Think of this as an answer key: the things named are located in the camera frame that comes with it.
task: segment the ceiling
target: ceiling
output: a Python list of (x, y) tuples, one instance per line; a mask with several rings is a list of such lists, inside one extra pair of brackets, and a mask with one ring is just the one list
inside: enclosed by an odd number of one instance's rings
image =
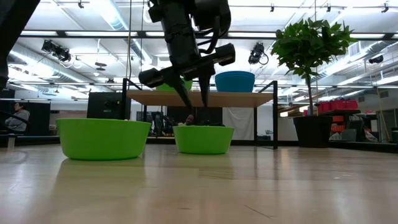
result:
[[(104, 10), (110, 10), (107, 7), (101, 7), (101, 2), (108, 0), (83, 1), (84, 8), (78, 7), (76, 0), (42, 0), (34, 12), (30, 21), (27, 23), (25, 30), (111, 30), (111, 26), (104, 20), (101, 13)], [(331, 11), (327, 12), (328, 2)], [(381, 13), (384, 9), (386, 1), (378, 0), (318, 0), (317, 19), (327, 19), (329, 22), (343, 21), (350, 25), (355, 32), (398, 32), (398, 0), (388, 1), (389, 11)], [(118, 10), (123, 19), (129, 21), (129, 4), (128, 0), (115, 0)], [(274, 4), (274, 12), (271, 12), (271, 4)], [(229, 0), (232, 13), (232, 24), (230, 30), (233, 31), (261, 31), (274, 32), (277, 29), (283, 29), (290, 23), (297, 22), (301, 19), (311, 17), (315, 19), (314, 0)], [(131, 30), (162, 30), (161, 24), (151, 23), (147, 12), (146, 2), (144, 7), (142, 1), (132, 1), (132, 19)], [(79, 73), (96, 82), (105, 82), (108, 78), (115, 78), (117, 82), (121, 82), (122, 77), (126, 76), (127, 65), (127, 43), (122, 39), (51, 39), (54, 43), (64, 48), (70, 49), (73, 56), (81, 60), (75, 64), (69, 63), (69, 69)], [(159, 58), (157, 66), (165, 68), (171, 65), (167, 46), (162, 39), (137, 39), (143, 46), (143, 49), (149, 54)], [(56, 61), (51, 55), (46, 55), (41, 51), (43, 38), (21, 37), (17, 41), (19, 45), (32, 50), (43, 57), (47, 57)], [(271, 80), (278, 80), (281, 84), (301, 84), (302, 81), (295, 76), (285, 76), (287, 69), (278, 67), (278, 61), (275, 57), (271, 57), (269, 52), (269, 63), (266, 66), (250, 65), (248, 57), (251, 49), (256, 42), (262, 42), (266, 49), (270, 49), (273, 40), (238, 40), (238, 39), (222, 39), (219, 40), (218, 46), (232, 43), (236, 48), (236, 62), (232, 65), (221, 67), (216, 65), (216, 72), (225, 72), (228, 70), (245, 70), (256, 75), (256, 83), (269, 83)], [(371, 45), (376, 42), (363, 43), (363, 45)], [(391, 48), (386, 55), (385, 64), (394, 61), (395, 48)], [(100, 72), (100, 75), (94, 75), (97, 72), (95, 62), (105, 63), (108, 66), (106, 70)], [(142, 66), (143, 70), (150, 69), (151, 66)], [(139, 59), (133, 57), (132, 61), (132, 77), (137, 81), (137, 76), (141, 70)], [(329, 77), (320, 80), (320, 85), (337, 85), (342, 80), (364, 72), (364, 60), (358, 60), (350, 65), (340, 66), (335, 69)], [(365, 85), (366, 79), (356, 80), (360, 85)], [(299, 96), (305, 94), (305, 91), (293, 91), (299, 93)]]

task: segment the blue plastic bowl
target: blue plastic bowl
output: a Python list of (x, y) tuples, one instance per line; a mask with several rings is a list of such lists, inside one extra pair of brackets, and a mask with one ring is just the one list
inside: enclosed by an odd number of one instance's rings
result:
[(255, 76), (250, 72), (223, 72), (215, 77), (218, 92), (253, 92)]

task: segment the green plastic bowl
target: green plastic bowl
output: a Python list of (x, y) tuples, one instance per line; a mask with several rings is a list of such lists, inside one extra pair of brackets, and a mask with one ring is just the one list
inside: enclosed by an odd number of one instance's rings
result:
[[(188, 91), (190, 91), (190, 90), (192, 89), (192, 83), (193, 83), (193, 81), (192, 81), (192, 80), (191, 80), (191, 81), (185, 81), (185, 80), (183, 80), (183, 81), (184, 81), (184, 84), (185, 84), (185, 88), (186, 88)], [(166, 84), (166, 83), (164, 83), (164, 84), (162, 84), (162, 85), (156, 87), (156, 90), (159, 90), (159, 91), (175, 91), (173, 87), (169, 86), (169, 85)]]
[(188, 154), (224, 154), (231, 144), (233, 128), (216, 126), (175, 126), (175, 143)]
[(142, 154), (150, 123), (116, 119), (58, 119), (63, 153), (71, 159), (119, 160)]

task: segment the black metal table frame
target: black metal table frame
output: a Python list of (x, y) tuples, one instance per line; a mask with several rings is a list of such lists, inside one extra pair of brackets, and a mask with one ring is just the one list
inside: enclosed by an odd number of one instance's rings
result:
[[(128, 78), (123, 78), (123, 88), (122, 88), (122, 102), (121, 102), (121, 110), (120, 110), (120, 119), (125, 120), (129, 119), (129, 115), (126, 111), (126, 102), (127, 102), (127, 90), (129, 89), (130, 85), (135, 86), (138, 90), (142, 90), (141, 87), (136, 85)], [(272, 126), (274, 132), (274, 138), (272, 140), (272, 149), (278, 149), (278, 81), (272, 81), (270, 84), (266, 85), (262, 88), (258, 93), (261, 94), (264, 90), (268, 89), (269, 87), (273, 88), (273, 100), (272, 100)], [(249, 141), (247, 143), (251, 143), (248, 145), (258, 146), (259, 141), (257, 137), (257, 107), (253, 108), (254, 110), (254, 139), (253, 141)], [(146, 122), (147, 116), (147, 105), (144, 105), (144, 113), (143, 113), (143, 122)]]

